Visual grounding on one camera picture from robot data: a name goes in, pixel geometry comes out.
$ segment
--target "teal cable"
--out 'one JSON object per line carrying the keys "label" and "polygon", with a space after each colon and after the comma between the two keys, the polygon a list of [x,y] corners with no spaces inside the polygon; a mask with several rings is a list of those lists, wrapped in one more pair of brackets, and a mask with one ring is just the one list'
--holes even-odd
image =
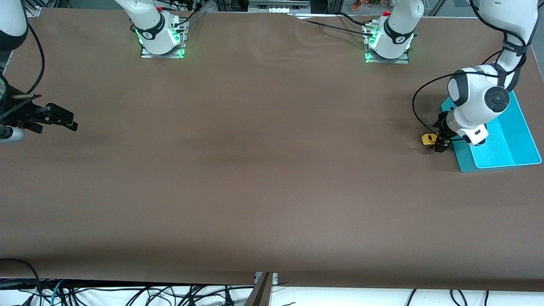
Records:
{"label": "teal cable", "polygon": [[63,279],[61,279],[57,285],[55,286],[55,289],[53,289],[53,293],[51,294],[51,304],[50,306],[53,306],[55,305],[55,296],[57,295],[57,291],[59,290],[59,287],[60,287],[60,283],[63,282]]}

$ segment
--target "blue bin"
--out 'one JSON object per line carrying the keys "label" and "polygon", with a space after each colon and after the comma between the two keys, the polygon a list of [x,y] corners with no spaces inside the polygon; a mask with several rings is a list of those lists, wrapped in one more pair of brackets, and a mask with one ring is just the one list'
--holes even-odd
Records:
{"label": "blue bin", "polygon": [[[451,99],[442,104],[442,110],[455,107]],[[464,141],[453,142],[461,172],[502,170],[542,163],[531,131],[521,112],[516,95],[510,93],[510,105],[499,117],[487,124],[489,136],[480,146]]]}

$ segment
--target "yellow object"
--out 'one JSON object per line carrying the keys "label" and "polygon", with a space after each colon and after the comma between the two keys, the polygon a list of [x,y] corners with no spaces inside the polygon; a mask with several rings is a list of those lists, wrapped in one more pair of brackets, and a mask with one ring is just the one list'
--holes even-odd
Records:
{"label": "yellow object", "polygon": [[438,136],[436,134],[425,134],[421,136],[421,143],[427,146],[433,146],[436,144],[436,139]]}

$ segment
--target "white floor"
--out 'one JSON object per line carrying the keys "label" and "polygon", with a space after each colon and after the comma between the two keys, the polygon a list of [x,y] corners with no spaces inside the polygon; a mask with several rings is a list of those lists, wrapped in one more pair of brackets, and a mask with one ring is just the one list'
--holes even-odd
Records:
{"label": "white floor", "polygon": [[[223,289],[223,286],[210,286],[199,294],[209,293]],[[188,287],[174,287],[175,294],[187,293]],[[351,289],[351,288],[316,288],[316,287],[275,287],[272,294],[271,306],[285,306],[295,303],[294,306],[405,306],[411,290],[408,289]],[[123,306],[137,291],[115,291],[104,292],[88,290],[78,294],[78,297],[88,306]],[[231,297],[234,301],[245,299],[249,296],[251,289],[231,290]],[[483,291],[463,291],[468,306],[483,306]],[[30,293],[16,290],[0,290],[0,306],[21,305]],[[174,305],[174,298],[163,295]],[[460,304],[462,300],[459,295],[455,296]],[[144,306],[148,294],[142,294],[134,306]],[[198,306],[223,302],[220,297],[205,298],[197,303]],[[34,298],[32,306],[37,306],[39,299]],[[150,306],[169,306],[170,303],[164,299],[154,299]],[[411,306],[455,306],[449,296],[448,290],[418,290],[414,295]],[[489,295],[488,306],[543,306],[544,293],[538,292],[499,292],[492,291]]]}

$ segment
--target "brown tabletop surface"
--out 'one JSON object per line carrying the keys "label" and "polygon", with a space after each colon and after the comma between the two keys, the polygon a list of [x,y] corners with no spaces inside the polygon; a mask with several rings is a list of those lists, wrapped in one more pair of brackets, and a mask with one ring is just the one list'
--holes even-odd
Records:
{"label": "brown tabletop surface", "polygon": [[[79,130],[0,146],[1,257],[44,278],[544,290],[544,168],[461,173],[411,112],[500,48],[477,19],[422,19],[409,65],[285,14],[205,14],[177,60],[140,59],[122,10],[30,22],[37,103]],[[24,91],[39,68],[29,36],[6,77]],[[532,53],[515,92],[542,148]],[[421,93],[427,122],[446,97]]]}

